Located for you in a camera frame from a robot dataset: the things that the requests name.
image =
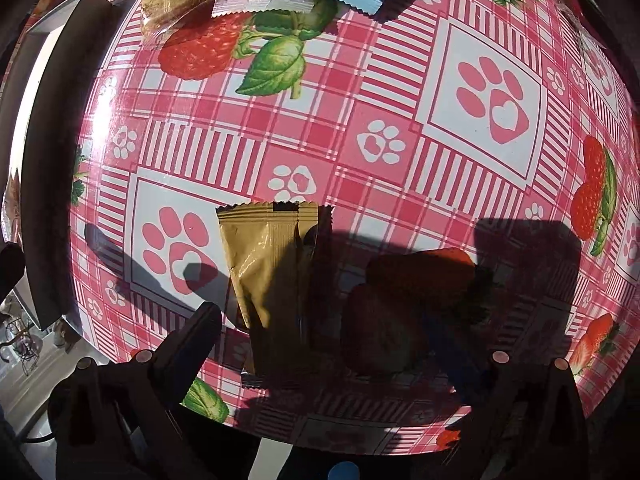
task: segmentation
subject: table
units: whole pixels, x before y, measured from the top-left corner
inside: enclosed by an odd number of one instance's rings
[[[225,327],[200,377],[228,406],[225,424],[340,452],[437,449],[437,436],[468,408],[428,362],[383,384],[342,369],[317,390],[240,387],[249,341],[235,329],[215,208],[313,200],[333,207],[339,240],[325,343],[335,341],[340,306],[373,256],[461,248],[494,272],[495,308],[481,328],[492,348],[523,359],[539,347],[568,351],[590,413],[640,337],[637,141],[628,94],[599,47],[584,36],[583,55],[552,0],[527,1],[520,10],[493,0],[398,0],[397,17],[384,23],[324,2],[324,32],[310,26],[304,38],[279,40],[302,49],[300,79],[267,83],[248,72],[273,49],[268,34],[248,43],[259,54],[229,56],[208,78],[167,74],[177,70],[171,56],[141,46],[136,3],[97,72],[78,140],[87,175],[70,210],[70,246],[84,338],[128,360],[157,347],[206,298],[223,307]],[[245,25],[220,30],[233,41]],[[257,96],[262,83],[271,93]],[[593,179],[596,191],[578,191]],[[600,205],[603,185],[617,203],[596,241],[588,203]],[[577,260],[552,259],[559,267],[538,274],[555,238],[538,252],[527,245],[536,221],[567,246],[574,241]],[[494,236],[484,250],[482,233]],[[187,279],[189,264],[207,267]],[[543,276],[546,288],[527,276]],[[601,356],[594,339],[605,334],[587,328],[607,324],[607,313],[617,332]]]

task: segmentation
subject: pink paw print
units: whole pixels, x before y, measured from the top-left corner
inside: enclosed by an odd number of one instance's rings
[[[461,86],[456,91],[456,97],[470,116],[481,119],[488,115],[492,138],[499,144],[505,144],[529,129],[529,118],[519,103],[524,99],[522,86],[513,72],[500,72],[490,58],[480,56],[478,63],[480,70],[470,63],[458,64],[458,73],[475,91]],[[508,93],[497,88],[502,84]]]
[[[216,264],[197,249],[209,244],[209,233],[200,217],[187,213],[180,221],[174,208],[166,206],[159,211],[158,219],[160,227],[151,222],[142,226],[142,236],[153,249],[142,253],[151,272],[159,276],[169,272],[175,290],[185,296],[215,279]]]
[[[640,224],[631,224],[631,228],[626,232],[622,253],[629,267],[640,259]]]

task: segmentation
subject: plaid pattern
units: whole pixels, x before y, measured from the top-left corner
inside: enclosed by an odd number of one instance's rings
[[[158,51],[142,41],[136,4],[97,73],[79,137],[90,160],[81,168],[87,191],[70,213],[70,243],[84,337],[123,361],[181,327],[201,298],[184,290],[174,268],[180,261],[163,251],[189,246],[219,270],[205,288],[224,305],[225,326],[200,376],[229,405],[227,424],[341,452],[433,451],[443,428],[468,412],[437,370],[398,374],[388,388],[353,374],[319,394],[241,388],[249,340],[235,329],[237,302],[213,211],[276,193],[333,206],[334,233],[345,235],[336,248],[338,302],[364,280],[369,259],[389,248],[457,246],[479,262],[474,227],[491,218],[493,243],[504,248],[499,261],[482,261],[504,285],[492,298],[496,323],[486,329],[492,348],[526,356],[542,338],[549,352],[566,352],[545,340],[545,320],[555,319],[564,300],[571,303],[565,333],[572,348],[601,314],[620,323],[616,350],[577,377],[590,413],[640,337],[638,148],[620,78],[591,45],[606,72],[598,77],[551,1],[526,10],[491,0],[397,2],[404,10],[384,24],[345,9],[337,33],[306,42],[296,100],[288,92],[236,94],[250,60],[233,60],[204,81],[163,73]],[[465,111],[447,104],[464,88],[460,62],[478,67],[479,56],[518,80],[524,98],[515,91],[511,99],[527,116],[518,139],[518,150],[531,153],[527,160],[458,134],[472,123],[457,122]],[[575,269],[565,267],[550,277],[544,298],[533,298],[516,287],[517,254],[505,237],[521,235],[511,230],[516,218],[571,225],[587,134],[607,146],[618,170],[607,247],[593,258],[591,243],[583,244],[572,298]],[[199,222],[204,234],[190,237]],[[103,234],[97,246],[84,239],[88,224]]]

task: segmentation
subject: wire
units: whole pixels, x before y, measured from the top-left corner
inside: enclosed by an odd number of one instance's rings
[[[46,442],[47,440],[51,440],[55,435],[53,433],[49,433],[45,436],[37,436],[36,438],[24,438],[22,440],[23,444],[39,444],[41,442]]]

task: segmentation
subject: white heart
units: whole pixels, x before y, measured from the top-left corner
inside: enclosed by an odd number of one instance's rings
[[[491,110],[494,122],[505,130],[514,130],[518,122],[518,108],[513,101],[507,101],[502,106]]]
[[[200,280],[200,264],[202,263],[200,255],[194,251],[187,251],[184,258],[175,260],[171,264],[171,270],[174,276],[182,280],[189,280],[197,283]]]

